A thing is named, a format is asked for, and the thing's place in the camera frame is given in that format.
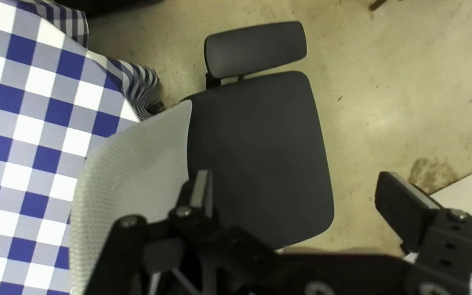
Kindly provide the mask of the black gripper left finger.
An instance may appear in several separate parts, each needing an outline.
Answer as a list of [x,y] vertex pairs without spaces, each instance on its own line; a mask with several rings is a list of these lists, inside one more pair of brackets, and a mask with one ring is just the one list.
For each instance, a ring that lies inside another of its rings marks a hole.
[[200,171],[163,222],[119,218],[86,284],[86,295],[146,295],[155,274],[189,295],[278,295],[278,254],[241,228],[212,218],[210,171]]

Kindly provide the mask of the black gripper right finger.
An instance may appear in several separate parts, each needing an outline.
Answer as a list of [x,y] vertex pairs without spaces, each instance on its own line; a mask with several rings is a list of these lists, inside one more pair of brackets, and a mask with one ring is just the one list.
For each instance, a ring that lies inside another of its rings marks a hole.
[[415,253],[405,279],[409,295],[471,295],[472,215],[448,208],[396,172],[381,172],[376,208]]

